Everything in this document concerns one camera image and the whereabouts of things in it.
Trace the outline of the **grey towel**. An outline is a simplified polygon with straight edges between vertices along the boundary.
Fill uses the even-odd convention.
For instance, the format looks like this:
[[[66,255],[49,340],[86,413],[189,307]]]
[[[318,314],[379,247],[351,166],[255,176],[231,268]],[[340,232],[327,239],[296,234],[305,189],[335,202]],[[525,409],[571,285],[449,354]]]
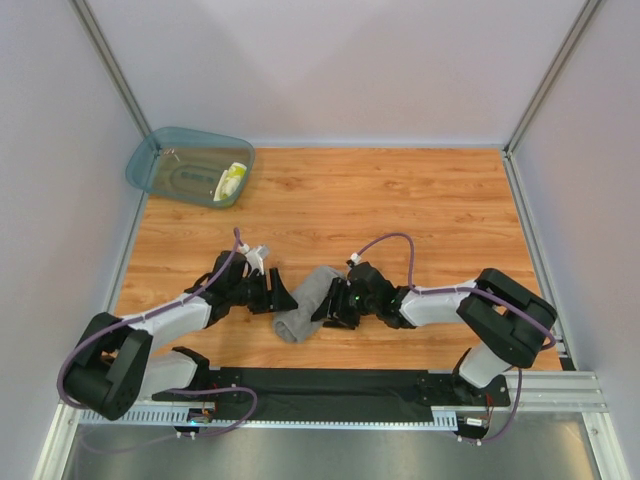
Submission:
[[[286,343],[303,343],[322,326],[320,321],[312,321],[329,293],[334,279],[345,279],[345,274],[330,266],[316,267],[292,293],[298,307],[286,312],[278,312],[273,318],[275,334]]]

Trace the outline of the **yellow green patterned towel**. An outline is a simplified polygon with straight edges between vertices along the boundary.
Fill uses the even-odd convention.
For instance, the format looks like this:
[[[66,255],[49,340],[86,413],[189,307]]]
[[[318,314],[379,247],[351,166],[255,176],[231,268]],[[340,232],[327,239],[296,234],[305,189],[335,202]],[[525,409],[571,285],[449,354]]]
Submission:
[[[223,171],[216,186],[213,199],[219,202],[230,198],[239,188],[246,171],[247,167],[245,164],[240,162],[232,163],[229,168]]]

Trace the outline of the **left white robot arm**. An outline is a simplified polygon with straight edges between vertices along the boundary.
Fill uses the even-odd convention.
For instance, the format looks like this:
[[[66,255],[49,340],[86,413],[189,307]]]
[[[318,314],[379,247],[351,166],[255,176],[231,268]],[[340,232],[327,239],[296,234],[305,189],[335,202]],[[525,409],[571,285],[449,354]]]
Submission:
[[[60,395],[109,420],[139,399],[162,392],[205,395],[209,360],[187,347],[155,357],[161,347],[207,329],[235,306],[252,314],[288,312],[298,304],[257,250],[222,252],[211,271],[174,300],[140,314],[95,315],[61,368]]]

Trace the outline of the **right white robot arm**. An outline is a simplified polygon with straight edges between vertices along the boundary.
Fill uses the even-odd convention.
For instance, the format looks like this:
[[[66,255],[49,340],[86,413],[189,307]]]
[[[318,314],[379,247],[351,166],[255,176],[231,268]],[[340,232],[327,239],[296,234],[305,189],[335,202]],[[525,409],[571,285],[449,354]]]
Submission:
[[[440,288],[396,286],[368,262],[331,281],[311,309],[311,320],[355,329],[373,315],[393,329],[464,323],[480,343],[466,352],[454,375],[475,389],[511,368],[528,369],[555,345],[558,314],[546,300],[503,272],[487,268],[461,284]]]

